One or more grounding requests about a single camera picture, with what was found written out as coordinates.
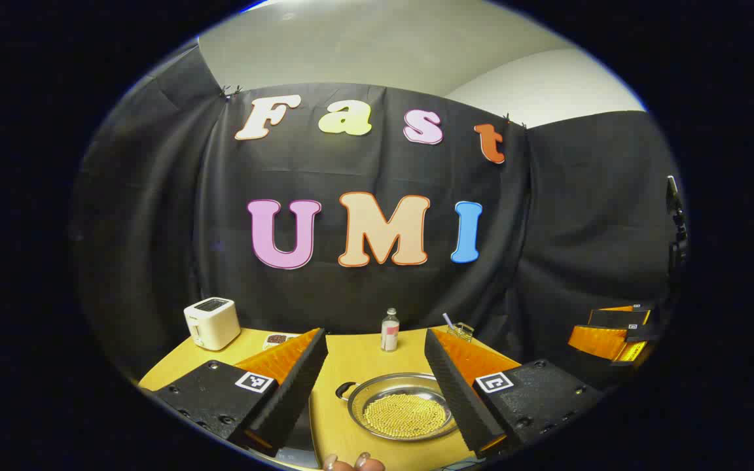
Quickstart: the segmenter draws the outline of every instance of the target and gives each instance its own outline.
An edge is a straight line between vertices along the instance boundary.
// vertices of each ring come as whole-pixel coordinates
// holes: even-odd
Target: wooden table
[[[448,330],[446,326],[436,329]],[[387,471],[429,471],[474,456],[458,430],[424,442],[395,442],[371,435],[354,423],[348,415],[347,403],[335,395],[339,385],[347,381],[364,383],[391,373],[432,374],[424,356],[425,333],[424,328],[401,331],[398,348],[390,353],[381,351],[380,334],[326,336],[327,358],[314,385],[310,404],[319,462],[327,454],[336,453],[340,460],[353,465],[359,454],[367,451],[385,463]],[[201,349],[188,338],[153,366],[139,385],[150,391],[158,390],[207,360],[235,364],[260,352],[269,334],[273,333],[243,328],[230,345],[217,352]],[[493,351],[476,339],[473,343]],[[309,469],[278,463],[302,471]]]

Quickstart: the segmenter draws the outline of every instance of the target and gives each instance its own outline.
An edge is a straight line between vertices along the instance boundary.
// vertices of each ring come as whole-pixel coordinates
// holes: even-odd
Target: bowl handle
[[[347,383],[342,383],[340,387],[336,388],[336,396],[339,399],[344,400],[345,402],[348,401],[347,397],[343,397],[342,394],[345,394],[345,391],[348,390],[348,388],[352,387],[353,385],[359,385],[359,383],[354,381],[348,381]]]

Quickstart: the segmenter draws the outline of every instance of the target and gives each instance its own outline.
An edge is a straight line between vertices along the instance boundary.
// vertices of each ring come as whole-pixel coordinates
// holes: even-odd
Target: white wall
[[[565,48],[500,65],[459,86],[446,98],[529,128],[607,111],[644,110],[615,75],[588,54]]]

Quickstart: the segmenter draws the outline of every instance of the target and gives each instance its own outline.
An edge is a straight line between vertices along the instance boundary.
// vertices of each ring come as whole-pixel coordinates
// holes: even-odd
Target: fingernail
[[[371,453],[369,452],[363,452],[360,454],[359,458],[357,459],[357,462],[353,464],[354,469],[360,469],[363,467],[366,461],[371,458]]]
[[[339,457],[335,454],[327,455],[327,458],[322,464],[322,469],[324,469],[324,471],[333,471],[333,463],[335,463],[338,458]]]

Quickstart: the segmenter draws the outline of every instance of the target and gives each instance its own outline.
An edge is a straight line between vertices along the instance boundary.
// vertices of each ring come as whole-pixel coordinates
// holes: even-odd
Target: glass bottle
[[[393,352],[397,349],[397,334],[401,330],[401,322],[397,319],[397,310],[390,307],[386,311],[386,317],[383,318],[383,325],[380,329],[380,348],[383,351]]]

